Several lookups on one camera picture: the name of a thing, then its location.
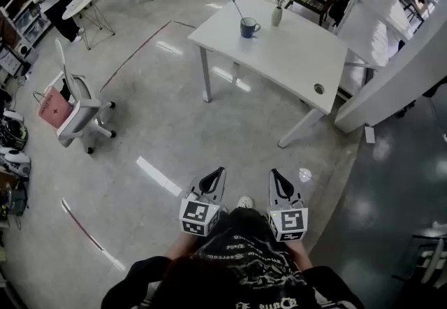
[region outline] blue mug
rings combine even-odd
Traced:
[[[245,17],[240,20],[240,35],[244,38],[251,38],[253,33],[259,31],[261,25],[253,18]]]

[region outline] dark hair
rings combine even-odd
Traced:
[[[234,308],[239,293],[239,282],[229,269],[214,261],[181,257],[169,265],[150,308]]]

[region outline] sneaker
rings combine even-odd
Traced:
[[[236,207],[242,207],[242,208],[253,208],[254,202],[251,197],[248,196],[242,196],[239,201],[237,202]]]

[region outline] shopping bag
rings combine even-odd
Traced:
[[[34,92],[34,98],[41,105],[39,116],[56,129],[67,120],[73,109],[55,87],[51,87],[45,95]]]

